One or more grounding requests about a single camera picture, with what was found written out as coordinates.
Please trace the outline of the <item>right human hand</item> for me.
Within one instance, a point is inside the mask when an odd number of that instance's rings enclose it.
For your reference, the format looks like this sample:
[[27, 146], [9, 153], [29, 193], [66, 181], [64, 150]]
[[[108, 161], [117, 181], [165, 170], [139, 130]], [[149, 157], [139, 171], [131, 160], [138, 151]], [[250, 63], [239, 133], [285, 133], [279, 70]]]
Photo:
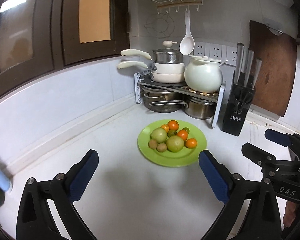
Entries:
[[283, 226], [285, 228], [290, 227], [293, 223], [294, 219], [296, 218], [296, 211], [298, 207], [299, 205], [294, 202], [286, 202], [285, 214], [283, 216]]

